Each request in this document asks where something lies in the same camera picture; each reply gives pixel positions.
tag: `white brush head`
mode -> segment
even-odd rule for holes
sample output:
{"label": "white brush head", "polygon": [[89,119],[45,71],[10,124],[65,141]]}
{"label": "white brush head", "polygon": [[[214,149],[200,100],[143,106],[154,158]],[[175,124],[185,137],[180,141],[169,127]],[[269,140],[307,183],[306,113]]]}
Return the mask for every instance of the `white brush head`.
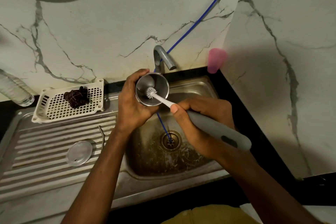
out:
{"label": "white brush head", "polygon": [[153,96],[151,95],[151,93],[157,93],[157,91],[154,89],[154,88],[152,88],[152,87],[149,87],[147,90],[146,90],[146,95],[147,95],[147,97],[149,98],[149,99],[151,99],[151,98],[153,98]]}

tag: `dish rack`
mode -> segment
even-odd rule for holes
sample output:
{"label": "dish rack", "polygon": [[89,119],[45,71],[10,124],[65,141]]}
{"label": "dish rack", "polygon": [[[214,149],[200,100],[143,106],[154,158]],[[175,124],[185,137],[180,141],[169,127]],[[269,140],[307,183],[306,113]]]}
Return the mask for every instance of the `dish rack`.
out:
{"label": "dish rack", "polygon": [[[87,88],[89,103],[78,108],[72,108],[63,99],[63,94],[71,90],[78,90],[80,86]],[[103,111],[104,79],[96,79],[93,83],[77,85],[62,89],[46,88],[42,90],[39,101],[31,119],[34,123],[50,123],[74,117],[94,114]]]}

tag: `yellow shirt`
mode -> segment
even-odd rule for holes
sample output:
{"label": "yellow shirt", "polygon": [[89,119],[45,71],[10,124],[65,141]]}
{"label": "yellow shirt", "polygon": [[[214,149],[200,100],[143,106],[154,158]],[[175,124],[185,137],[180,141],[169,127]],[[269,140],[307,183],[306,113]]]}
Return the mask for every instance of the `yellow shirt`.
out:
{"label": "yellow shirt", "polygon": [[162,224],[259,224],[240,208],[207,205],[186,210]]}

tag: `sink drain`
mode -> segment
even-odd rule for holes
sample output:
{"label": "sink drain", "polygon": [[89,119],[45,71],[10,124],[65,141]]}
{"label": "sink drain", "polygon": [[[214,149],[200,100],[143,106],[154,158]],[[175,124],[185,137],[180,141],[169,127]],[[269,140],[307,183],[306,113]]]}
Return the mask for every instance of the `sink drain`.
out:
{"label": "sink drain", "polygon": [[171,140],[169,140],[166,133],[162,134],[161,136],[161,145],[164,150],[167,151],[176,151],[181,146],[181,136],[178,132],[174,130],[168,130],[167,131]]}

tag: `brush handle grip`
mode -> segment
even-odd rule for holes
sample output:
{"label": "brush handle grip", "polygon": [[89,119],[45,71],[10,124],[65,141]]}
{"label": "brush handle grip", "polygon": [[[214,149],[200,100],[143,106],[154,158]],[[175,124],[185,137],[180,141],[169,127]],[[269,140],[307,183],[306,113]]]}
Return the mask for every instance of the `brush handle grip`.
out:
{"label": "brush handle grip", "polygon": [[191,122],[210,136],[221,139],[222,141],[240,149],[248,151],[251,148],[251,141],[238,131],[225,126],[197,112],[187,110]]}
{"label": "brush handle grip", "polygon": [[167,99],[160,97],[159,95],[155,94],[154,92],[152,92],[150,94],[153,98],[156,98],[157,100],[159,100],[160,102],[164,103],[167,107],[170,108],[171,105],[173,105],[173,102],[168,101]]}

